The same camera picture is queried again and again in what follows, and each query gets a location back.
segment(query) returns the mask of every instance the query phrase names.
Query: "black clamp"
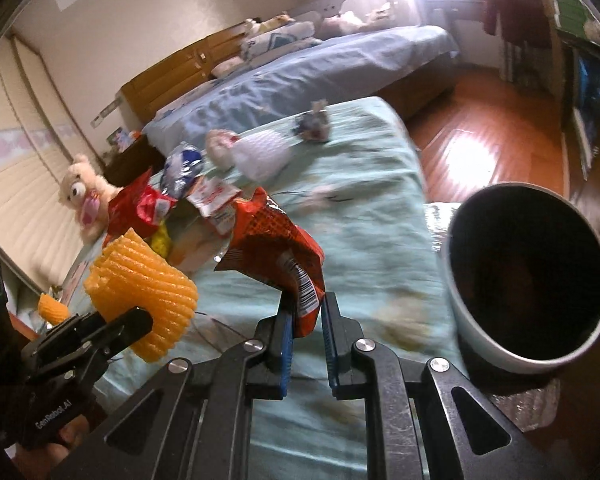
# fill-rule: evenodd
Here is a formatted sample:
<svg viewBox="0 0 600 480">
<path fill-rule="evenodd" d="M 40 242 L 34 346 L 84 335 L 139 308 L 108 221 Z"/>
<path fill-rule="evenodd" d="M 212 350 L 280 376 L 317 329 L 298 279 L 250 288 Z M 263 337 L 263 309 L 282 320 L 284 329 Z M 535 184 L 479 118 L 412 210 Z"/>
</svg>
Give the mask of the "black clamp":
<svg viewBox="0 0 600 480">
<path fill-rule="evenodd" d="M 333 395 L 365 399 L 369 478 L 421 479 L 424 463 L 432 480 L 561 478 L 448 360 L 399 358 L 342 317 L 332 292 L 321 316 Z"/>
<path fill-rule="evenodd" d="M 21 352 L 20 380 L 2 423 L 3 445 L 27 449 L 58 441 L 59 430 L 86 410 L 109 360 L 151 332 L 153 320 L 132 308 L 110 323 L 97 312 L 73 316 Z"/>
<path fill-rule="evenodd" d="M 253 399 L 286 396 L 295 308 L 283 292 L 277 314 L 261 320 L 252 339 L 211 361 L 171 360 L 51 478 L 246 478 Z"/>
</svg>

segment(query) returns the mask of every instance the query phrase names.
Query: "metal screw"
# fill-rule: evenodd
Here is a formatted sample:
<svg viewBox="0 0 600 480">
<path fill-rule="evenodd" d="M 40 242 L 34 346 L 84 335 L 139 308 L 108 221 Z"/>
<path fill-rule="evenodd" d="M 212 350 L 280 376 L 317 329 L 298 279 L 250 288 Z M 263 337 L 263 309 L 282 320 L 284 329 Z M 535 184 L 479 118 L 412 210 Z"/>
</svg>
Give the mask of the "metal screw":
<svg viewBox="0 0 600 480">
<path fill-rule="evenodd" d="M 187 368 L 189 368 L 189 363 L 187 363 L 184 359 L 174 359 L 169 363 L 167 368 L 172 374 L 181 374 L 187 371 Z"/>
<path fill-rule="evenodd" d="M 431 362 L 429 363 L 429 366 L 431 367 L 431 369 L 434 372 L 446 372 L 447 370 L 449 370 L 449 361 L 447 361 L 445 358 L 443 357 L 434 357 Z"/>
<path fill-rule="evenodd" d="M 376 342 L 373 339 L 363 337 L 356 341 L 356 348 L 361 352 L 371 352 L 376 347 Z"/>
<path fill-rule="evenodd" d="M 250 354 L 259 352 L 264 348 L 264 344 L 259 339 L 249 339 L 248 341 L 245 341 L 242 346 Z"/>
</svg>

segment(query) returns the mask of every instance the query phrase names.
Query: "blue bed sheet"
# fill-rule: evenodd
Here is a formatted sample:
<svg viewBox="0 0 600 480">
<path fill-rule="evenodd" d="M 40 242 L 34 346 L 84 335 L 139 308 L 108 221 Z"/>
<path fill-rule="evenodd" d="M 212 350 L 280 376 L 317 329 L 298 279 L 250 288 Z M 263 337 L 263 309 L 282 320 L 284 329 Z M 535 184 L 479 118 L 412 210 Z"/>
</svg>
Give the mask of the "blue bed sheet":
<svg viewBox="0 0 600 480">
<path fill-rule="evenodd" d="M 440 27 L 396 27 L 334 38 L 246 73 L 238 71 L 159 121 L 144 127 L 167 155 L 183 140 L 202 147 L 213 128 L 242 133 L 327 99 L 341 103 L 374 94 L 435 57 L 456 52 Z"/>
</svg>

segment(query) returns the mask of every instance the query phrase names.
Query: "plush toy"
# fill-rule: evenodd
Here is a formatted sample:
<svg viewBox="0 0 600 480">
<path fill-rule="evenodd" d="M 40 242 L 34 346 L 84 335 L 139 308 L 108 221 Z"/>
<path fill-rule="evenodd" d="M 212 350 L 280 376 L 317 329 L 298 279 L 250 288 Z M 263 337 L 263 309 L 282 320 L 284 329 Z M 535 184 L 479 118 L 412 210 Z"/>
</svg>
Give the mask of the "plush toy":
<svg viewBox="0 0 600 480">
<path fill-rule="evenodd" d="M 80 236 L 85 244 L 96 241 L 107 228 L 109 202 L 120 189 L 96 174 L 86 155 L 79 153 L 74 157 L 74 163 L 67 168 L 60 183 L 58 199 L 75 210 L 75 220 L 80 224 Z"/>
</svg>

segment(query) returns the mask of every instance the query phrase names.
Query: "barcode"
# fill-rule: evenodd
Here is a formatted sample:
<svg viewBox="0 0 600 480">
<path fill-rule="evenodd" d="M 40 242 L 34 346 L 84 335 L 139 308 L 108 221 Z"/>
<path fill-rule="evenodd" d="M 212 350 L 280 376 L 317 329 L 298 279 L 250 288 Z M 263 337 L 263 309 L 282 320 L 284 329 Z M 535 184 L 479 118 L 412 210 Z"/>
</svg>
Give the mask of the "barcode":
<svg viewBox="0 0 600 480">
<path fill-rule="evenodd" d="M 298 280 L 298 316 L 304 317 L 320 305 L 314 282 L 302 267 L 295 264 L 296 279 Z"/>
<path fill-rule="evenodd" d="M 290 251 L 280 254 L 278 265 L 293 275 L 298 283 L 298 316 L 304 317 L 320 306 L 314 282 L 306 271 L 298 265 Z"/>
</svg>

